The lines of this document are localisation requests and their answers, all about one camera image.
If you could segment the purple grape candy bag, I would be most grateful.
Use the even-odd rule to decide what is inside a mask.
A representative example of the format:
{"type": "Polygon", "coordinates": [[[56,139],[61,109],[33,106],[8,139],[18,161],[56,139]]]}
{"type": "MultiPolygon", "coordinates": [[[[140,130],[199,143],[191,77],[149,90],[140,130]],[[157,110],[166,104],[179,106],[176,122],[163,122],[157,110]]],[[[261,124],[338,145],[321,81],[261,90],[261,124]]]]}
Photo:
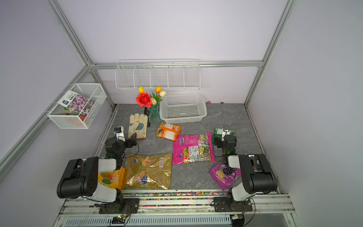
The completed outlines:
{"type": "Polygon", "coordinates": [[[210,176],[218,184],[221,190],[227,190],[237,179],[241,177],[239,168],[231,168],[219,161],[210,171],[210,176]]]}

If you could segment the yellow orange candy bag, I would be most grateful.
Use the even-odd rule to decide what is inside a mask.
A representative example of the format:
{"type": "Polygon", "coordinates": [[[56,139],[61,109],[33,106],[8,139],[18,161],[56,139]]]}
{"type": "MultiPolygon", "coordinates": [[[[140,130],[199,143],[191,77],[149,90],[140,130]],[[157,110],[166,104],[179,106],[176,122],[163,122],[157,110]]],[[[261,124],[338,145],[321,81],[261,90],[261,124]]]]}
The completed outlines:
{"type": "Polygon", "coordinates": [[[98,182],[112,189],[123,189],[126,169],[121,167],[119,170],[112,172],[103,172],[98,174],[98,182]]]}

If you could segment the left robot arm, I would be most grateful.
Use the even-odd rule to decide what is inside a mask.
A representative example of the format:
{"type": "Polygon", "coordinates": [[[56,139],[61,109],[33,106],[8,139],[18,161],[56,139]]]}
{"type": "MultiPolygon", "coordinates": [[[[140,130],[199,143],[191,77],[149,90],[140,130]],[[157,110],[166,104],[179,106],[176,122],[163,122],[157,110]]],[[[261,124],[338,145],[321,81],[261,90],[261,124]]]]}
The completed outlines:
{"type": "Polygon", "coordinates": [[[125,141],[109,138],[105,142],[110,158],[90,157],[72,159],[68,162],[57,186],[57,196],[61,199],[86,198],[106,204],[123,204],[123,194],[119,189],[109,188],[98,181],[98,174],[120,170],[125,158],[125,150],[137,145],[134,133],[125,141]]]}

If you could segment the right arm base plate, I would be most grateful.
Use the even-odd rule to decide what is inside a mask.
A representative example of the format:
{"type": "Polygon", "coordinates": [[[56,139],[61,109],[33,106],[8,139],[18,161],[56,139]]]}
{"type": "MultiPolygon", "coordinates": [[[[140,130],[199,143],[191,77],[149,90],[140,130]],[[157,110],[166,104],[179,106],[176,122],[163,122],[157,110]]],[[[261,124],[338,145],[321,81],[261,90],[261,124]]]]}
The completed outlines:
{"type": "Polygon", "coordinates": [[[234,201],[229,197],[214,197],[211,203],[215,212],[250,212],[253,207],[249,201],[234,201]]]}

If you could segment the white plastic basket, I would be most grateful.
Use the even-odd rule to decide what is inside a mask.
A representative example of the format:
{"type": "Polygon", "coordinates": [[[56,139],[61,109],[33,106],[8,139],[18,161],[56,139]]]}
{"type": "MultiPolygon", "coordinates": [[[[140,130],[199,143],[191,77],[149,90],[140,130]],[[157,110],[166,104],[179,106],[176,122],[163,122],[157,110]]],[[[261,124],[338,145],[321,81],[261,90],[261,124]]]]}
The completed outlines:
{"type": "Polygon", "coordinates": [[[166,95],[160,103],[160,118],[167,124],[200,122],[207,116],[201,93],[166,95]]]}

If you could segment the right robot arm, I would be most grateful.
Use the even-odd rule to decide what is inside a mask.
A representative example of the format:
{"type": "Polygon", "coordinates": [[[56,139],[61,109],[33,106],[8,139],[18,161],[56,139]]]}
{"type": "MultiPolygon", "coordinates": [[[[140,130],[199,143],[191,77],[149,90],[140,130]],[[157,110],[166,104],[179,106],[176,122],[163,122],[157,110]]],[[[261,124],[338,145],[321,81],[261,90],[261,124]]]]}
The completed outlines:
{"type": "Polygon", "coordinates": [[[235,152],[236,142],[234,135],[225,135],[214,143],[222,149],[222,163],[227,170],[241,173],[242,182],[228,193],[230,203],[246,202],[255,195],[276,191],[278,182],[266,155],[238,155],[235,152]]]}

